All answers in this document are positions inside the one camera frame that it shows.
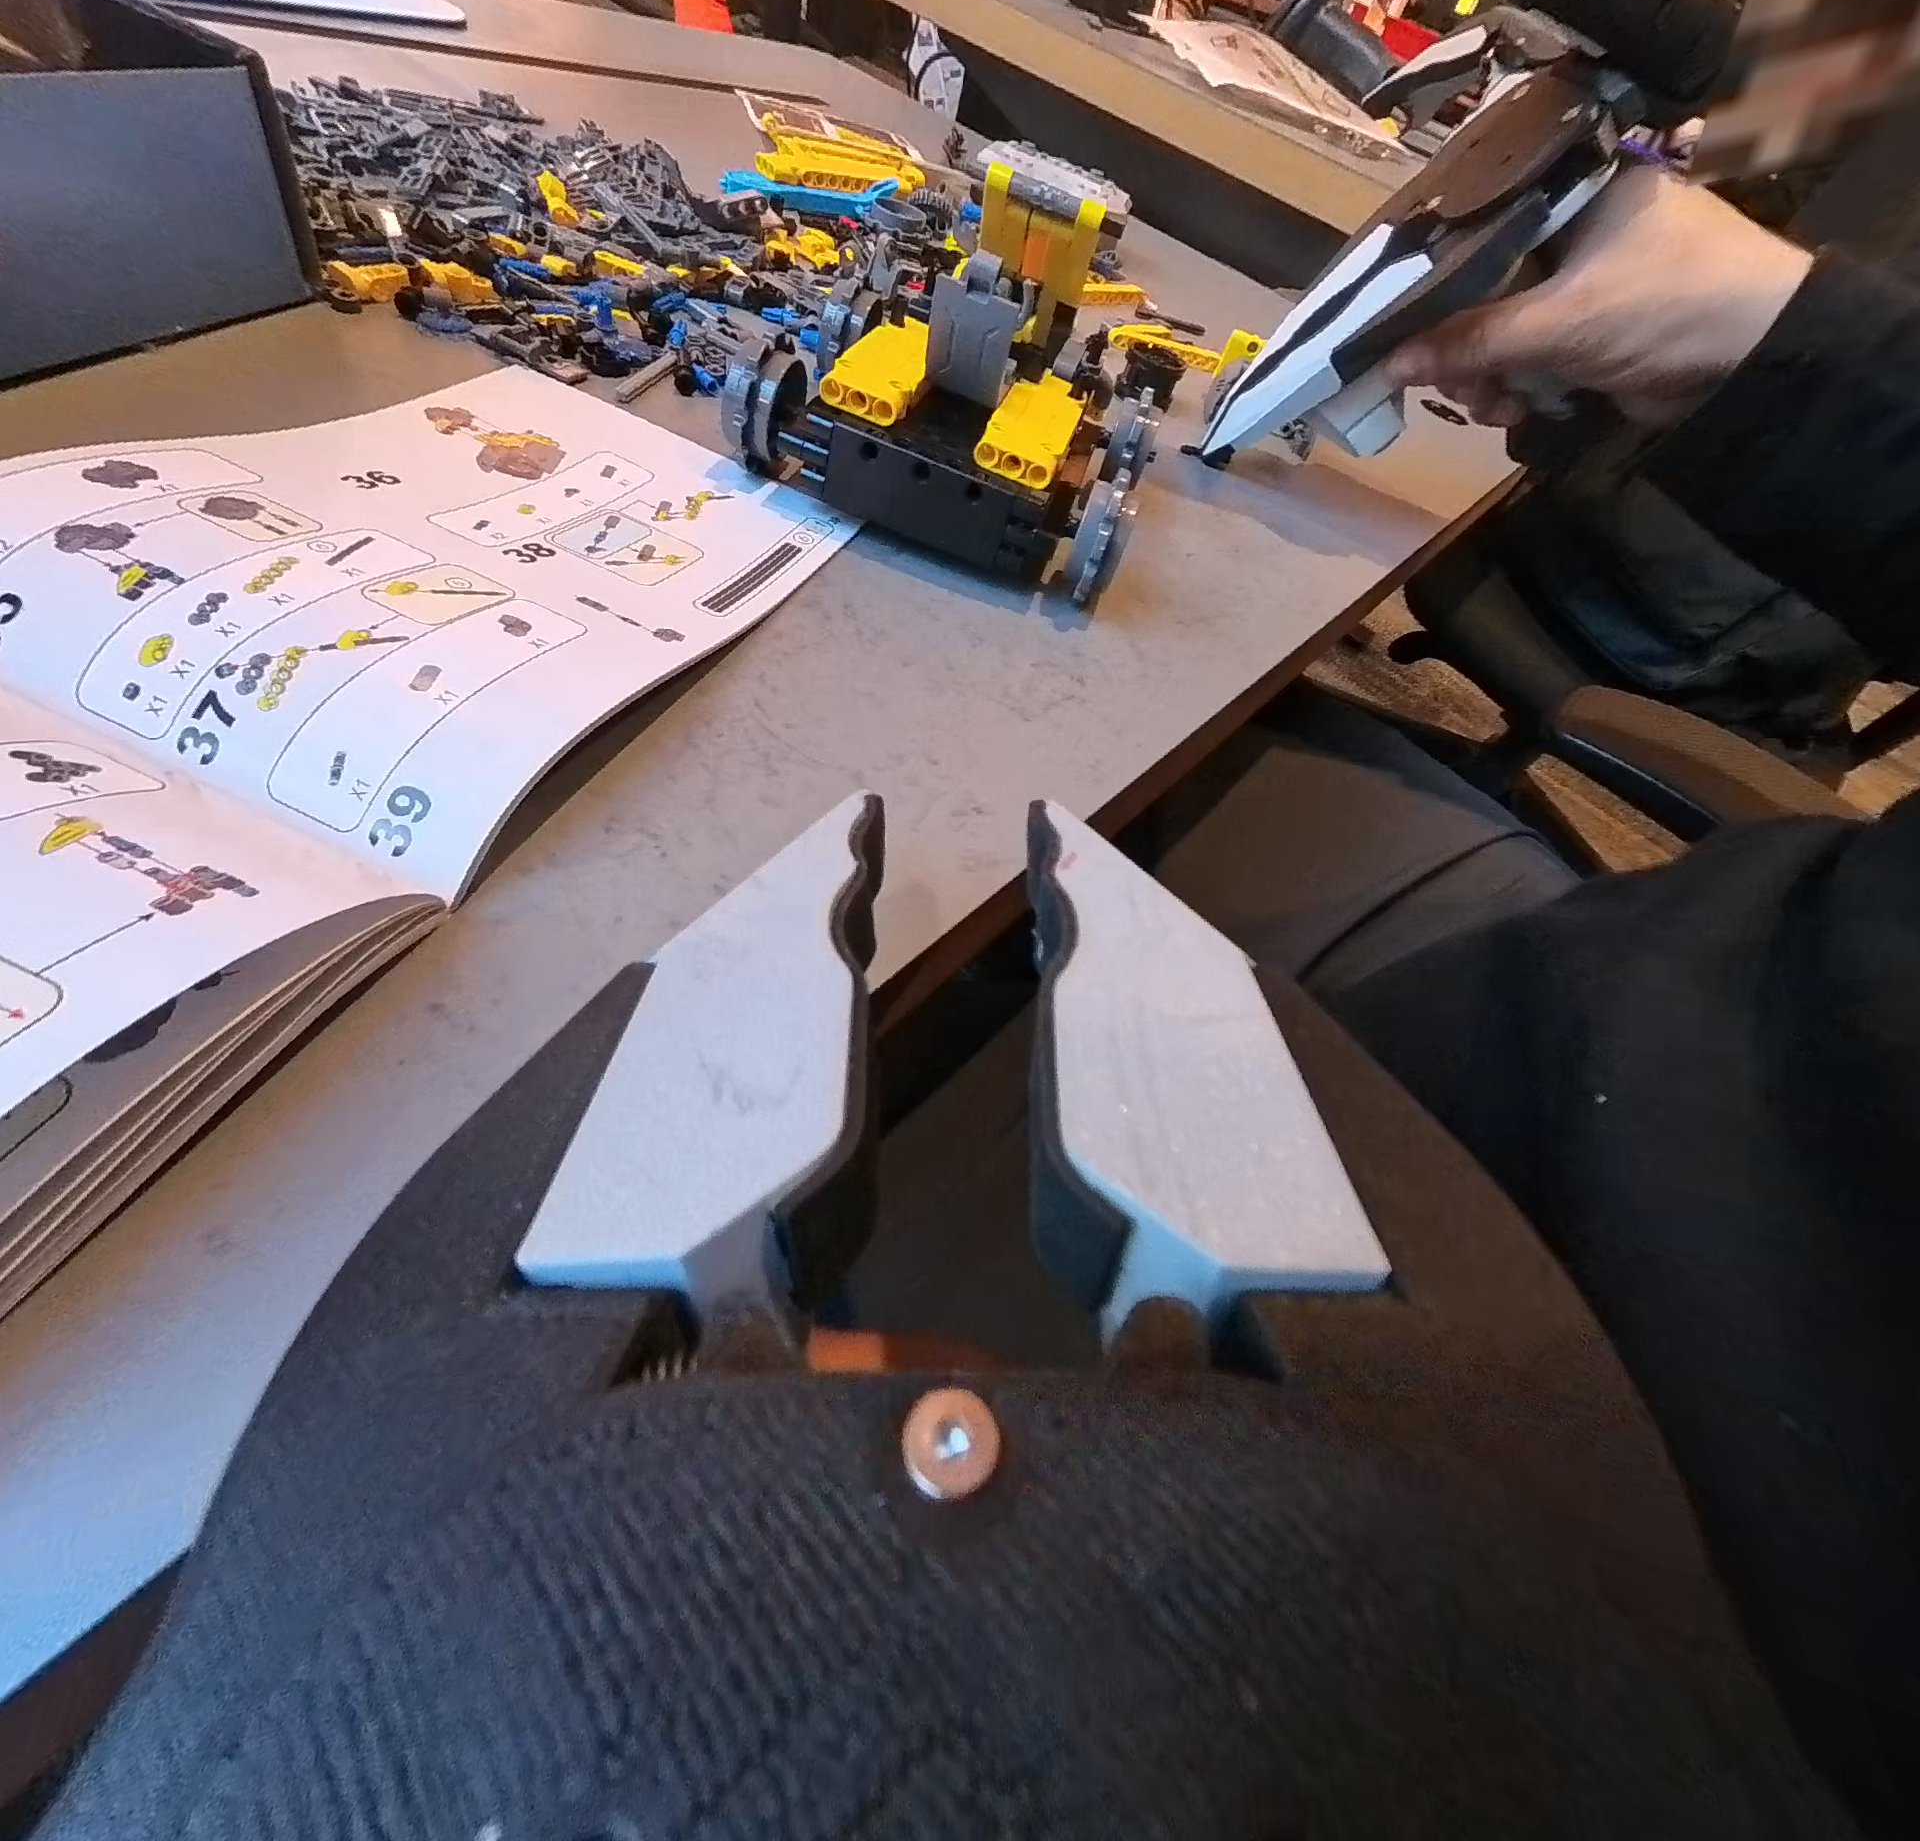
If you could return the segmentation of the yellow beam frame assembly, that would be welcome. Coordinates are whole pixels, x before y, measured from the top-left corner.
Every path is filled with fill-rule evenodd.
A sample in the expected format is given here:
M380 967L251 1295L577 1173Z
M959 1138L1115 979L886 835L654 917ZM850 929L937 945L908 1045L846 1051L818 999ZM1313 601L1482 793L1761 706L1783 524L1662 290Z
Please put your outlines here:
M787 189L840 196L910 196L927 185L912 152L860 135L829 135L799 127L767 127L767 147L755 172Z

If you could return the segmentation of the blue curved panel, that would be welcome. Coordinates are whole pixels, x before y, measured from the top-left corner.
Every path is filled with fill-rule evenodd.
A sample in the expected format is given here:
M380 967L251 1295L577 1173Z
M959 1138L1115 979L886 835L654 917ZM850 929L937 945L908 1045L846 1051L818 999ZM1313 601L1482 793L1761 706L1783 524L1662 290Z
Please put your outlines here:
M865 189L818 189L803 182L784 182L755 171L727 171L718 179L719 196L758 194L773 205L803 219L866 220L875 209L899 194L899 179L886 176Z

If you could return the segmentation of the grey desk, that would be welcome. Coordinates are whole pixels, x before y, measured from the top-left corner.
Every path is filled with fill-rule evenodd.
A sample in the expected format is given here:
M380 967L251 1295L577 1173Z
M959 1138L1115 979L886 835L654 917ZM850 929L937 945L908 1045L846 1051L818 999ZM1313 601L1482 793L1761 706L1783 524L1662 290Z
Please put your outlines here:
M561 763L439 933L5 1316L5 1712L60 1688L98 1714L322 1284L620 963L876 789L875 1014L899 1031L1021 916L1030 798L1137 819L1511 476L1497 436L1426 414L1317 470L1164 448L1087 622L863 536Z

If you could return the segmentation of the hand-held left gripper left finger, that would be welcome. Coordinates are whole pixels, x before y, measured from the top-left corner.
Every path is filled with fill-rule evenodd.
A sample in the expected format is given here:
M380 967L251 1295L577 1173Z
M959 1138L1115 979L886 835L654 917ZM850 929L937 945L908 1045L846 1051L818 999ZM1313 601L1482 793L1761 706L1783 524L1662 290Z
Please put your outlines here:
M515 1249L520 1281L818 1310L875 1224L875 898L855 792L647 963Z

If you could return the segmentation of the yellow toy vehicle model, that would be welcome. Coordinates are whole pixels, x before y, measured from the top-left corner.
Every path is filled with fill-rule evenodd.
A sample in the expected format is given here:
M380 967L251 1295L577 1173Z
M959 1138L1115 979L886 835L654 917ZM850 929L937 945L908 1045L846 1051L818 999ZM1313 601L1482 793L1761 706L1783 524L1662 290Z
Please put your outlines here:
M738 353L719 389L729 451L758 475L809 485L855 523L965 571L1052 585L1090 608L1137 523L1182 365L1111 330L1080 336L1102 205L1074 216L977 185L968 255L887 242L840 279L802 349L774 336Z

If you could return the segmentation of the person's legs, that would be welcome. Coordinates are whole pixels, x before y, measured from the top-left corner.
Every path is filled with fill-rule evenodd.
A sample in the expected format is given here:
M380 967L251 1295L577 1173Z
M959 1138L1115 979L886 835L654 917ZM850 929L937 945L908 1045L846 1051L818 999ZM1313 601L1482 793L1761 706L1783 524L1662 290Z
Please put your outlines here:
M1390 967L1579 883L1436 744L1300 679L1115 846L1384 1058L1364 999Z

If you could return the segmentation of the person's right forearm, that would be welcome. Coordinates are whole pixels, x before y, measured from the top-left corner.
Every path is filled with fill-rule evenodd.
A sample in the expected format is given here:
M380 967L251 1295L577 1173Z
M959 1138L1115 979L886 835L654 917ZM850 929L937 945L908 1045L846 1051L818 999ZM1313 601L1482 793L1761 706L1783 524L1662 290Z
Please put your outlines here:
M1918 291L1843 251L1646 454L1704 533L1918 680Z

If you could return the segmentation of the dark grey cardboard box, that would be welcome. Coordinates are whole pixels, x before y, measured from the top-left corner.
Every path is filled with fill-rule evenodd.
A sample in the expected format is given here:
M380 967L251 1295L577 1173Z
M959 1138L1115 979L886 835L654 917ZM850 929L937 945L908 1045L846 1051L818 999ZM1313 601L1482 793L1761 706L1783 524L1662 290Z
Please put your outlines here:
M319 297L255 52L142 0L2 0L2 36L7 384Z

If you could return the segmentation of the grey battery box brick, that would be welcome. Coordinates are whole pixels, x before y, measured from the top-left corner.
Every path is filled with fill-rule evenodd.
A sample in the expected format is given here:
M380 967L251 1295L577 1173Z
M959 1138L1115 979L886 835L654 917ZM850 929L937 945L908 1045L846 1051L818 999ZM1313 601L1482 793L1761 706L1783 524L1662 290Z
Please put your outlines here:
M1100 171L1088 171L1026 140L992 140L980 147L965 172L983 187L994 169L1010 172L1010 198L1047 213L1074 216L1083 202L1102 205L1102 230L1120 235L1131 216L1131 198Z

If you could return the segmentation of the person's black jacket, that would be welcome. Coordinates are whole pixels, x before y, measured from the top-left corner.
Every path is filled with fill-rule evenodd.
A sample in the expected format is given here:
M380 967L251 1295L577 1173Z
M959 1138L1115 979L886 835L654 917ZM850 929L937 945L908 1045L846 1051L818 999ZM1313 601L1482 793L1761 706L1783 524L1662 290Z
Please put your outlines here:
M1568 1270L1803 1753L1916 1838L1918 798L1724 828L1321 1001Z

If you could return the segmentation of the pile of building brick pieces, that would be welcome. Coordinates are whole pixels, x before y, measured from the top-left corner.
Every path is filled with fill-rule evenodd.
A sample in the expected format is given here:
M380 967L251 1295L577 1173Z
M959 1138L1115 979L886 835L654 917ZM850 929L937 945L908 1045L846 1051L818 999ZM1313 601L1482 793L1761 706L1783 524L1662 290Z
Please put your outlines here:
M802 349L832 285L887 242L963 257L977 185L931 171L866 220L803 219L758 194L698 194L654 140L552 128L509 94L470 98L308 77L277 88L322 297L390 305L554 378L622 396L672 378L715 393L758 323Z

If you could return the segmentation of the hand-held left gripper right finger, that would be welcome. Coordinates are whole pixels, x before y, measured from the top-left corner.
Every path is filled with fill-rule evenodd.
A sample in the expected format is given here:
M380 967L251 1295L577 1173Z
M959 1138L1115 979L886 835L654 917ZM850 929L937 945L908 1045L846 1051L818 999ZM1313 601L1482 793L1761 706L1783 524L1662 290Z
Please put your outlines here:
M1026 810L1026 891L1030 1237L1100 1341L1152 1301L1217 1333L1249 1295L1382 1291L1256 965L1054 799Z

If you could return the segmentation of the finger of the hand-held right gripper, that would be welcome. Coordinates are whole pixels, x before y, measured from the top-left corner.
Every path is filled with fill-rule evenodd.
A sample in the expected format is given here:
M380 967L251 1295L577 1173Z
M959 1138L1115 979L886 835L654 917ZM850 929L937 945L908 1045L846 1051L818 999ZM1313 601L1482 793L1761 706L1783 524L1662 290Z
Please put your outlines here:
M1329 446L1373 460L1408 426L1405 382L1382 365L1426 314L1436 267L1329 267L1260 349L1214 380L1196 457L1227 465L1280 436L1294 457Z
M1300 297L1260 349L1223 372L1202 448L1245 448L1332 401L1345 387L1335 354L1432 269L1438 242L1411 225L1374 223Z

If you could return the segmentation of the background table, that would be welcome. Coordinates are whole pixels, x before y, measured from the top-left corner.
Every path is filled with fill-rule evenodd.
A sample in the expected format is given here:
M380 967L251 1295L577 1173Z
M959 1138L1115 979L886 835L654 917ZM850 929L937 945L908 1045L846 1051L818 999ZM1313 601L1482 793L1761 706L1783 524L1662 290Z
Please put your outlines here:
M1068 0L883 0L931 24L1014 136L1110 175L1149 230L1268 287L1302 287L1423 157Z

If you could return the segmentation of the loose paper sheets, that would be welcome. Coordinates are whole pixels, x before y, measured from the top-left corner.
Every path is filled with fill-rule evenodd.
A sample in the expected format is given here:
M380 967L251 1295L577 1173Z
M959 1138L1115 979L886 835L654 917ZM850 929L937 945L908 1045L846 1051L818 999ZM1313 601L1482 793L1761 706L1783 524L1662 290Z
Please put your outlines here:
M1144 26L1192 77L1275 127L1313 135L1355 157L1416 155L1399 140L1393 120L1364 116L1329 77L1256 29L1193 19Z

